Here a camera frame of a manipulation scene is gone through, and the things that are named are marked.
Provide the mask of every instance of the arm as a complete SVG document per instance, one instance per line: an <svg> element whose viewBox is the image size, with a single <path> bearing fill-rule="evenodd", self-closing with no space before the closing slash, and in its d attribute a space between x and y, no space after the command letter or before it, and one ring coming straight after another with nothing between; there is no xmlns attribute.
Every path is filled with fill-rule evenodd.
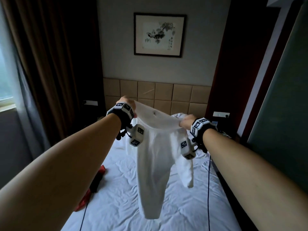
<svg viewBox="0 0 308 231"><path fill-rule="evenodd" d="M181 125L190 129L194 120ZM308 197L293 181L213 129L204 132L203 143L258 230L307 230Z"/></svg>
<svg viewBox="0 0 308 231"><path fill-rule="evenodd" d="M120 101L130 102L126 98ZM121 128L115 114L67 137L0 190L0 230L60 230L88 190Z"/></svg>

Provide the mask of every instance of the picture frame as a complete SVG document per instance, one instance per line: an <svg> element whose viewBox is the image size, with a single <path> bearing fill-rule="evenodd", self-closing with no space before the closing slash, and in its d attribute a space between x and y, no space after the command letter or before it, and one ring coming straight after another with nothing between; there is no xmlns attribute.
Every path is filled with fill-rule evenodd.
<svg viewBox="0 0 308 231"><path fill-rule="evenodd" d="M134 55L181 58L185 14L134 13Z"/></svg>

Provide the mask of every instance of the white bed sheet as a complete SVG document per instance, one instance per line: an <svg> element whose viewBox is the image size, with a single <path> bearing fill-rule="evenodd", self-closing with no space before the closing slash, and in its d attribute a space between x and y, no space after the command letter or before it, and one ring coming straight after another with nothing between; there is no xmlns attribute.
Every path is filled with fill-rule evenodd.
<svg viewBox="0 0 308 231"><path fill-rule="evenodd" d="M133 230L208 230L208 163L209 155L199 151L193 159L194 187L185 188L176 168L170 178L160 218L146 220L139 214L136 163L115 141L104 161L107 171L87 207L73 212L62 231ZM210 170L210 230L241 230L214 169Z"/></svg>

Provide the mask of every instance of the white garment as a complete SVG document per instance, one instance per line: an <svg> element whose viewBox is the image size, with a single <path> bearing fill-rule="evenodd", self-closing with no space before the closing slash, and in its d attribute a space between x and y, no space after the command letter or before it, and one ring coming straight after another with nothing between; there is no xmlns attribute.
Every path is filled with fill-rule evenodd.
<svg viewBox="0 0 308 231"><path fill-rule="evenodd" d="M129 154L137 158L139 211L146 219L158 219L164 202L170 169L175 164L183 185L193 187L193 163L180 153L180 143L187 139L181 119L136 102L138 117L132 124L144 126L144 140L138 147L126 143Z"/></svg>

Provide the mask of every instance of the headboard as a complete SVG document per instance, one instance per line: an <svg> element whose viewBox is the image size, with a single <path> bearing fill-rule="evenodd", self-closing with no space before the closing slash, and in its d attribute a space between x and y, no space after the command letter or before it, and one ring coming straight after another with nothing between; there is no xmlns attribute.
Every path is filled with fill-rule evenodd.
<svg viewBox="0 0 308 231"><path fill-rule="evenodd" d="M204 117L211 91L210 86L173 83L130 81L104 78L106 110L112 108L120 97L131 99L169 115L194 114Z"/></svg>

